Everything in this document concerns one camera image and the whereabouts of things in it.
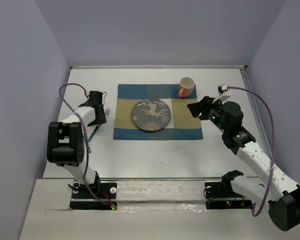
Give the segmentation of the blue tan checked placemat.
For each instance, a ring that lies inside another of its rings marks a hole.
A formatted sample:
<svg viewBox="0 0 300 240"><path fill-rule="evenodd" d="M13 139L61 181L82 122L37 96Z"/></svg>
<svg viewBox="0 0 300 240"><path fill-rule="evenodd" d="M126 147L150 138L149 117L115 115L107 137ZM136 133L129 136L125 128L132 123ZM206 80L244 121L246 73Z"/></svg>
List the blue tan checked placemat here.
<svg viewBox="0 0 300 240"><path fill-rule="evenodd" d="M193 118L187 108L188 104L197 102L197 92L194 88L188 98L178 96L178 84L119 84L117 89L117 104L114 120L113 138L115 140L202 140L201 122ZM137 127L133 116L134 106L142 100L160 99L171 112L171 118L163 118L167 124L159 130L161 118L145 122L151 131Z"/></svg>

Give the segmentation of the pink mug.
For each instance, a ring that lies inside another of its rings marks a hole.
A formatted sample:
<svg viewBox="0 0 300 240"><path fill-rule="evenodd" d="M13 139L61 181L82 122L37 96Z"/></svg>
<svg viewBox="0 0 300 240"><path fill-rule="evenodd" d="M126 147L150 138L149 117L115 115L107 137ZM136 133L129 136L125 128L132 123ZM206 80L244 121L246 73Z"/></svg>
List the pink mug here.
<svg viewBox="0 0 300 240"><path fill-rule="evenodd" d="M179 92L178 96L180 98L187 98L189 97L195 87L195 82L190 77L183 77L179 82Z"/></svg>

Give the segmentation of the grey reindeer plate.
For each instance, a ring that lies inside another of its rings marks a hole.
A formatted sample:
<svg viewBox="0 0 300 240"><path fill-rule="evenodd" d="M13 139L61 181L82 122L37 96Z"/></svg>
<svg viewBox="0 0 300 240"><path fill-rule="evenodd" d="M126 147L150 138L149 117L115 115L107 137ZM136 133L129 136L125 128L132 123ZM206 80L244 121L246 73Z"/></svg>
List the grey reindeer plate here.
<svg viewBox="0 0 300 240"><path fill-rule="evenodd" d="M164 129L171 120L170 107L161 99L148 98L140 100L132 109L133 123L146 132Z"/></svg>

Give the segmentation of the green handled fork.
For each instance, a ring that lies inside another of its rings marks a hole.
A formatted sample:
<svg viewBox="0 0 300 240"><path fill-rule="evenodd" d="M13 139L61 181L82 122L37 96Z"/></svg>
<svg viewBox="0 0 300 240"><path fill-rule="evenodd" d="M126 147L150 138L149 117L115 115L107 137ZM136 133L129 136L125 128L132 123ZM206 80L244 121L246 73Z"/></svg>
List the green handled fork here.
<svg viewBox="0 0 300 240"><path fill-rule="evenodd" d="M106 109L105 109L105 112L104 112L104 113L105 113L105 117L106 117L106 118L109 116L110 111L111 111L110 108L106 108Z"/></svg>

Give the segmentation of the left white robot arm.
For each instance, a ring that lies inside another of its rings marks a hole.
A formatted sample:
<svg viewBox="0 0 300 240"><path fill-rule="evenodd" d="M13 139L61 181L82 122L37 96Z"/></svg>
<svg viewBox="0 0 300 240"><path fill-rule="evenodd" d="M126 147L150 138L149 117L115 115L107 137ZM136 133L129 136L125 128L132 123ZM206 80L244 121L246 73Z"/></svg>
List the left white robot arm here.
<svg viewBox="0 0 300 240"><path fill-rule="evenodd" d="M48 126L47 160L67 170L78 184L73 189L83 189L91 198L100 194L101 182L99 174L87 163L87 128L97 129L107 122L103 95L100 91L90 91L87 101L69 117Z"/></svg>

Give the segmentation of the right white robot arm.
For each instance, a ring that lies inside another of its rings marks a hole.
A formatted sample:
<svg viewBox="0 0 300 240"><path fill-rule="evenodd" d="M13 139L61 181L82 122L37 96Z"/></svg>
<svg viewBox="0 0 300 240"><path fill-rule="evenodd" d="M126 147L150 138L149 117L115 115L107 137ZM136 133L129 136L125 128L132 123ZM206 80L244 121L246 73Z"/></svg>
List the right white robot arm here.
<svg viewBox="0 0 300 240"><path fill-rule="evenodd" d="M244 117L236 102L222 103L205 96L190 103L187 108L194 118L210 120L221 132L224 145L246 163L262 181L262 185L249 181L242 173L220 183L225 196L234 193L245 196L254 204L267 204L274 225L287 232L300 224L300 184L286 175L265 154L256 139L243 127Z"/></svg>

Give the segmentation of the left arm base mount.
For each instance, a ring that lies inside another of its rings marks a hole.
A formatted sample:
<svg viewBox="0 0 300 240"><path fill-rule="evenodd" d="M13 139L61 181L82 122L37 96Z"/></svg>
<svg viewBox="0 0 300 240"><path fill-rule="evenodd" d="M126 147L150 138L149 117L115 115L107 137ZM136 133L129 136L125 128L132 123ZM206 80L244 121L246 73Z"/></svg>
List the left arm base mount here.
<svg viewBox="0 0 300 240"><path fill-rule="evenodd" d="M117 210L117 191L116 182L101 182L100 190L90 186L91 192L85 185L77 183L68 184L71 189L69 208L72 210Z"/></svg>

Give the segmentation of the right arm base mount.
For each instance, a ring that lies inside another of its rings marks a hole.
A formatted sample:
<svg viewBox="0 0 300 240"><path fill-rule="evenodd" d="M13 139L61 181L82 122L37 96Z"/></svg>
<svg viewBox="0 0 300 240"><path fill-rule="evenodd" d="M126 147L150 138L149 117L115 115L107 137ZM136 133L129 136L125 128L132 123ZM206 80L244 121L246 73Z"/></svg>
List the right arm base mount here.
<svg viewBox="0 0 300 240"><path fill-rule="evenodd" d="M252 209L252 202L243 195L233 191L231 183L244 174L238 170L229 171L220 181L204 183L203 196L207 210Z"/></svg>

